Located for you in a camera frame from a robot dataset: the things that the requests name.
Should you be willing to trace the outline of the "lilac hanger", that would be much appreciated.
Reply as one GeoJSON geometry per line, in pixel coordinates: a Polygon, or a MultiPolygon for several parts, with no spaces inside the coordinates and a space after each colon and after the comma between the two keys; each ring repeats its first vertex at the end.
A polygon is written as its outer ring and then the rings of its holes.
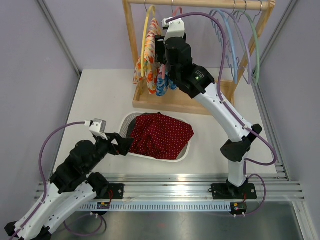
{"type": "Polygon", "coordinates": [[[246,83],[248,85],[250,85],[250,84],[252,84],[252,81],[253,81],[253,77],[251,76],[253,70],[252,70],[250,51],[249,51],[247,41],[245,40],[242,28],[239,25],[237,18],[234,16],[234,11],[233,12],[225,11],[225,13],[227,14],[228,18],[231,17],[233,19],[234,26],[235,26],[242,50],[243,50],[243,56],[244,56],[245,60],[247,61],[248,78],[246,78],[244,75],[243,75],[243,78],[245,79],[246,83]]]}

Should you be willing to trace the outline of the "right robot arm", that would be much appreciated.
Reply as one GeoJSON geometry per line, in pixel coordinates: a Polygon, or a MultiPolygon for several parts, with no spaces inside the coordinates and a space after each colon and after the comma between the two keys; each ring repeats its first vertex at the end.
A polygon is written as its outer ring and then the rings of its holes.
{"type": "Polygon", "coordinates": [[[208,70],[193,63],[191,47],[185,37],[165,39],[155,36],[156,61],[168,66],[168,77],[191,99],[195,99],[217,120],[228,136],[221,147],[228,160],[228,178],[219,187],[212,187],[214,199],[250,198],[253,186],[245,174],[245,158],[252,143],[262,132],[259,124],[245,121],[234,106],[224,98],[219,84],[208,70]]]}

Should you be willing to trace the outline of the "mint green hanger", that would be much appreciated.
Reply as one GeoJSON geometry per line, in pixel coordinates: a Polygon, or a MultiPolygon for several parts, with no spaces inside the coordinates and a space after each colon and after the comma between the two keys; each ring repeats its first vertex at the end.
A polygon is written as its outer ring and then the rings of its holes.
{"type": "MultiPolygon", "coordinates": [[[[255,86],[258,85],[260,80],[260,70],[261,70],[261,63],[260,63],[260,37],[264,31],[264,28],[269,19],[268,13],[268,1],[258,0],[256,3],[256,11],[259,11],[254,17],[251,17],[247,11],[251,10],[251,2],[249,0],[245,0],[243,3],[243,8],[238,8],[233,15],[240,23],[241,17],[246,16],[251,30],[252,30],[252,37],[249,42],[247,42],[249,53],[250,53],[250,60],[251,60],[251,67],[252,67],[252,84],[255,86]]],[[[245,71],[247,70],[247,61],[245,60],[244,56],[242,57],[241,62],[238,64],[238,78],[242,78],[244,76],[245,71]]]]}

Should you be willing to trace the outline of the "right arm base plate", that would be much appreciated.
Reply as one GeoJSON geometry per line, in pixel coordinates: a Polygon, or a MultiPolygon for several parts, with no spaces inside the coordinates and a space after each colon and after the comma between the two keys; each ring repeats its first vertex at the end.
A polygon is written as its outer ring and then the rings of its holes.
{"type": "Polygon", "coordinates": [[[229,183],[213,183],[208,189],[214,200],[256,200],[257,193],[255,185],[245,182],[236,187],[229,183]]]}

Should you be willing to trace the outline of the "dark grey dotted skirt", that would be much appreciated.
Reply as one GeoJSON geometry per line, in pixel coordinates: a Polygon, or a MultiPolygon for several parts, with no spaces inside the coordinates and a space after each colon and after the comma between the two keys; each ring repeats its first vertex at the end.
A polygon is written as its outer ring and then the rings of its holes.
{"type": "MultiPolygon", "coordinates": [[[[152,114],[156,114],[156,113],[148,113],[148,112],[146,112],[146,113],[143,113],[142,115],[139,115],[138,117],[145,116],[145,115],[152,115],[152,114]]],[[[136,126],[136,118],[137,117],[134,117],[133,120],[128,125],[126,138],[130,138],[131,137],[131,133],[133,132],[133,130],[134,130],[135,126],[136,126]]]]}

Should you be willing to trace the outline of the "red polka dot skirt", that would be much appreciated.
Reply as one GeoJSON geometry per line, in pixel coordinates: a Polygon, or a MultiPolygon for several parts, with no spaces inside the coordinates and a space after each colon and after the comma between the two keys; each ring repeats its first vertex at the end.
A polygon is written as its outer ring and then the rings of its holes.
{"type": "Polygon", "coordinates": [[[190,124],[161,113],[142,114],[135,118],[129,152],[157,160],[176,160],[194,136],[190,124]]]}

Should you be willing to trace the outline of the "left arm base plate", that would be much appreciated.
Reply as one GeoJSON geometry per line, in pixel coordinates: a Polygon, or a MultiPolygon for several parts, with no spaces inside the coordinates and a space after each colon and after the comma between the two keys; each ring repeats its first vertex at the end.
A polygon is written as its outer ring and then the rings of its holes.
{"type": "Polygon", "coordinates": [[[123,183],[109,183],[107,187],[100,190],[95,200],[109,200],[110,197],[112,200],[122,200],[124,197],[124,188],[123,183]]]}

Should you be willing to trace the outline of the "light blue hanger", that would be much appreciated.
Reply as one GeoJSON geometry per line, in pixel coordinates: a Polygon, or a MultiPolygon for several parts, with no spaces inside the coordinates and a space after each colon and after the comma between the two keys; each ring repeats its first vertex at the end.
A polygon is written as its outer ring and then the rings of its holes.
{"type": "Polygon", "coordinates": [[[234,43],[234,37],[233,37],[233,31],[231,29],[230,23],[229,23],[229,16],[226,16],[226,12],[219,10],[217,8],[212,9],[209,14],[212,17],[215,17],[217,14],[220,15],[220,18],[224,22],[225,25],[225,35],[226,37],[226,54],[225,59],[227,62],[228,67],[230,68],[231,75],[233,77],[233,82],[235,84],[238,83],[238,65],[237,65],[237,51],[234,43]]]}

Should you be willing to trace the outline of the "pink hanger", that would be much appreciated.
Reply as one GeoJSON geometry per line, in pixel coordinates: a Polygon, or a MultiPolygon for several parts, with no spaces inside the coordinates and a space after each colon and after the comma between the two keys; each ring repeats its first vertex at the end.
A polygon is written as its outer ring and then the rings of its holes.
{"type": "MultiPolygon", "coordinates": [[[[180,15],[183,14],[183,9],[181,6],[177,6],[175,10],[173,10],[173,5],[174,5],[174,0],[171,1],[172,17],[175,17],[178,12],[180,15]]],[[[164,64],[160,66],[160,73],[161,73],[161,78],[164,79],[166,76],[166,66],[164,64]]]]}

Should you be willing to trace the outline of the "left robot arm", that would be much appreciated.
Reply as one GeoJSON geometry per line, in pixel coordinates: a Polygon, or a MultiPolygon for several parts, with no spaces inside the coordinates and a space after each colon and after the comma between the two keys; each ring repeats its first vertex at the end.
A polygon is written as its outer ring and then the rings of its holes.
{"type": "Polygon", "coordinates": [[[56,169],[46,192],[19,221],[10,222],[5,231],[10,239],[49,240],[59,226],[83,204],[93,199],[112,199],[114,192],[107,179],[93,169],[106,155],[126,156],[133,138],[108,133],[96,136],[95,143],[79,141],[67,159],[56,169]]]}

